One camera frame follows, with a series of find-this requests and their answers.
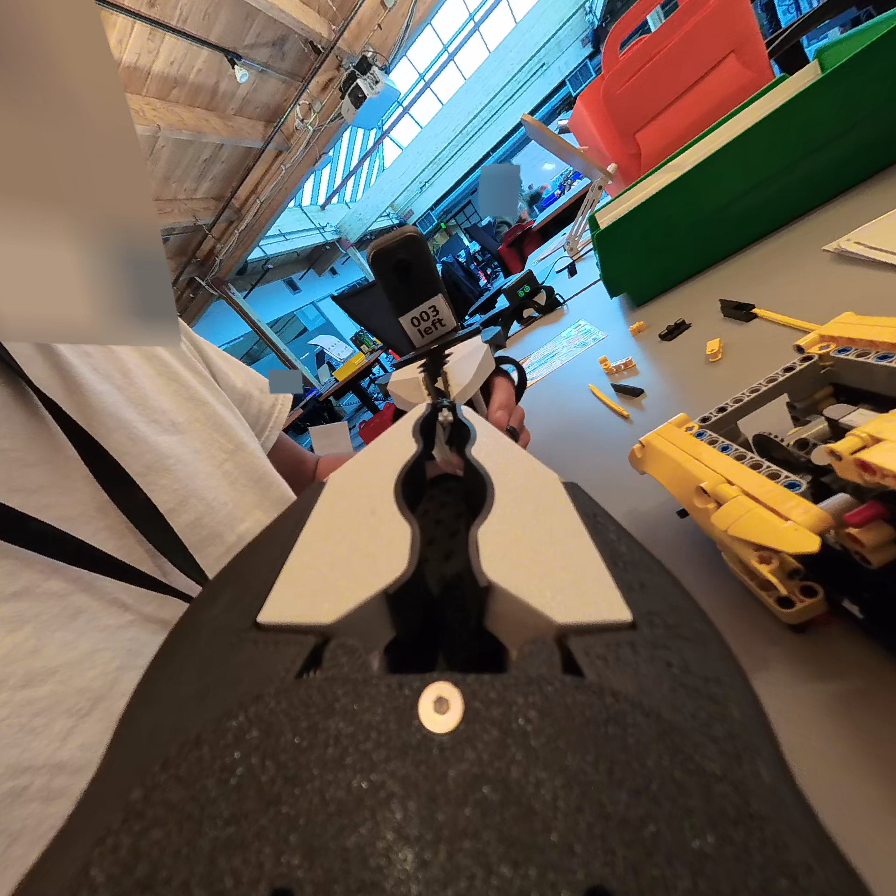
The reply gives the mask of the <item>colourful sticker sheet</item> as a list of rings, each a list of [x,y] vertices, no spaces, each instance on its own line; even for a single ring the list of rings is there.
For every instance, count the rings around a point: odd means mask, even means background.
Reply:
[[[607,333],[594,324],[578,320],[555,336],[541,348],[524,357],[520,364],[532,386],[551,375],[578,355],[597,346],[607,338]]]

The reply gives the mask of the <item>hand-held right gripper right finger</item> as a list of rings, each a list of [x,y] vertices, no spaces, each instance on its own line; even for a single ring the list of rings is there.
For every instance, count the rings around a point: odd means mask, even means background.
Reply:
[[[454,408],[483,622],[510,655],[535,641],[621,629],[633,612],[564,481],[475,411]]]

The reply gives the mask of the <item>white paper stack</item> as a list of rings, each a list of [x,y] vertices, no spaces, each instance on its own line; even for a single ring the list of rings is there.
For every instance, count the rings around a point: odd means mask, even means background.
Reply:
[[[732,111],[711,129],[700,134],[682,150],[622,191],[611,202],[600,206],[593,215],[596,229],[604,230],[628,211],[655,196],[678,177],[708,159],[715,151],[789,102],[791,97],[815,82],[822,74],[821,61],[815,59],[794,75],[782,75],[767,89],[760,91],[756,98],[751,98],[749,103]]]

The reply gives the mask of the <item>person's left forearm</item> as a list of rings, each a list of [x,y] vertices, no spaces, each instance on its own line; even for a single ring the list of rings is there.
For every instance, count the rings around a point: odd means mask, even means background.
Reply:
[[[285,432],[277,434],[267,454],[275,471],[296,497],[300,497],[314,483],[323,482],[354,456],[354,453],[319,456],[299,445]]]

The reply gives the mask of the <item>orange felt bag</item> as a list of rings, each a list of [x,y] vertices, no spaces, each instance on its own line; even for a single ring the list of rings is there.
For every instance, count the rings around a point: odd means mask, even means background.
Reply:
[[[615,197],[774,78],[748,1],[683,1],[631,42],[659,2],[634,2],[603,44],[600,73],[569,120],[582,149],[604,168]]]

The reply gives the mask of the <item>open instruction booklet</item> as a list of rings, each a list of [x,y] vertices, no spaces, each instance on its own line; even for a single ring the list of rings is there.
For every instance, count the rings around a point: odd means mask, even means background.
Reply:
[[[895,266],[895,216],[892,210],[827,244],[823,251]]]

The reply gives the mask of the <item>wooden document stand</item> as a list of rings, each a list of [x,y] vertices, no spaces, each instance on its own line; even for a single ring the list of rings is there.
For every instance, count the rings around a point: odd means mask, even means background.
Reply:
[[[522,115],[521,124],[531,140],[577,170],[588,181],[588,190],[581,200],[565,241],[566,254],[573,262],[577,262],[585,254],[587,246],[590,245],[588,218],[598,208],[608,186],[612,183],[617,172],[617,165],[610,163],[608,168],[600,166],[585,149],[574,147],[531,115]]]

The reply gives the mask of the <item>red office chair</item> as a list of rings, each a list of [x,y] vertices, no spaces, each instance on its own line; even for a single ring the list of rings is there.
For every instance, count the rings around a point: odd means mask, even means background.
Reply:
[[[507,230],[497,250],[504,275],[523,273],[529,256],[543,244],[544,237],[532,221],[517,223]]]

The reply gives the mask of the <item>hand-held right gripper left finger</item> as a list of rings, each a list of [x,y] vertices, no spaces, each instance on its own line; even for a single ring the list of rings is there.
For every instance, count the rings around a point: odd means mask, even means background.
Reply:
[[[386,595],[407,579],[413,527],[399,508],[399,478],[420,451],[410,410],[326,479],[256,618],[266,629],[355,641],[394,635]]]

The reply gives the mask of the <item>black dimpled chair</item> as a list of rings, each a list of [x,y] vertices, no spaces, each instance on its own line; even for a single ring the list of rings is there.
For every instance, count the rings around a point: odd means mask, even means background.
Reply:
[[[473,571],[469,550],[473,519],[461,478],[441,474],[430,479],[414,518],[427,607],[447,631],[480,629],[484,591]]]

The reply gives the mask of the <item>yellow toy brick car model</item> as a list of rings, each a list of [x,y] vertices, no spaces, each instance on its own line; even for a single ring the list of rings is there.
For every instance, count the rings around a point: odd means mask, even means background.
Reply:
[[[697,420],[645,434],[630,464],[779,621],[841,609],[894,651],[894,316],[845,312],[793,350]]]

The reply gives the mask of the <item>green storage bin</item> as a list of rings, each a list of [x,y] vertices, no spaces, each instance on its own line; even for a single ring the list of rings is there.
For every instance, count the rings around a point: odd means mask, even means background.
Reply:
[[[604,287],[641,306],[895,161],[894,11],[829,42],[822,76],[604,230]]]

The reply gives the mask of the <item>small black toy robot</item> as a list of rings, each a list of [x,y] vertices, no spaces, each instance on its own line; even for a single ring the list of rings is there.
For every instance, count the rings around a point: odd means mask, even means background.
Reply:
[[[526,271],[510,281],[503,288],[502,295],[507,300],[511,319],[521,327],[552,314],[565,301],[558,297],[552,286],[540,283],[532,271]]]

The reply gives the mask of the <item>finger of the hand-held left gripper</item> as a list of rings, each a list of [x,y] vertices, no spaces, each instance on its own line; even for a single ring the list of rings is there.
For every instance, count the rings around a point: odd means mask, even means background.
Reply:
[[[494,354],[481,339],[453,345],[446,352],[446,391],[450,400],[456,404],[472,400],[495,369]]]
[[[429,404],[423,366],[406,365],[393,371],[387,383],[387,392],[396,409],[404,413]]]

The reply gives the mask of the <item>person's left hand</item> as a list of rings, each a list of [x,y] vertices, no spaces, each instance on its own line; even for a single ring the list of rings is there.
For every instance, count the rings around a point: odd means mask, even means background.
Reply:
[[[525,412],[515,394],[511,375],[499,368],[487,379],[487,420],[495,428],[527,450],[531,434],[525,425]]]

